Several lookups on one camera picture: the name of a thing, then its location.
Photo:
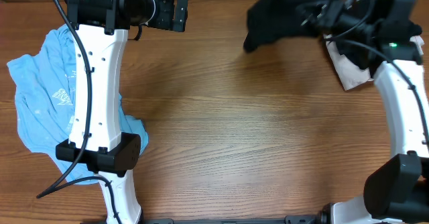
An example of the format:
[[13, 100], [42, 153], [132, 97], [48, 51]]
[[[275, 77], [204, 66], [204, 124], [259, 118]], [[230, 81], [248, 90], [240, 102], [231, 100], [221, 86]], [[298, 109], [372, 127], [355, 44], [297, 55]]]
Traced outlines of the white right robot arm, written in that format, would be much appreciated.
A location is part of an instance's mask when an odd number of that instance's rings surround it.
[[328, 41], [364, 49], [391, 139], [390, 159], [366, 179], [363, 194], [325, 206], [314, 223], [428, 220], [428, 99], [422, 57], [409, 34], [415, 3], [370, 0], [362, 19], [349, 15], [340, 0], [309, 1], [296, 9]]

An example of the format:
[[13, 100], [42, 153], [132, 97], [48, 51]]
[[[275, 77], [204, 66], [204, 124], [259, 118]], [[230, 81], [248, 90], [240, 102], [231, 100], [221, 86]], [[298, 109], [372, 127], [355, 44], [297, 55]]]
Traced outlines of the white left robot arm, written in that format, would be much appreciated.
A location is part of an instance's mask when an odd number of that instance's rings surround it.
[[183, 32], [188, 0], [65, 0], [76, 53], [75, 113], [56, 157], [85, 164], [101, 186], [108, 223], [142, 223], [133, 182], [141, 139], [119, 123], [121, 61], [131, 27]]

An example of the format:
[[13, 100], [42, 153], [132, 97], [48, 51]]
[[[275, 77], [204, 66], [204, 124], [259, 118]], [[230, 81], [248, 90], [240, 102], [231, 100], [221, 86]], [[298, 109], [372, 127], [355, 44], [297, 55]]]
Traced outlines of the black t-shirt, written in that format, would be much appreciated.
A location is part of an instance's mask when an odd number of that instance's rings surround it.
[[297, 6], [324, 0], [259, 0], [247, 11], [247, 37], [243, 49], [247, 53], [272, 44], [281, 38], [318, 36], [318, 31], [296, 11]]

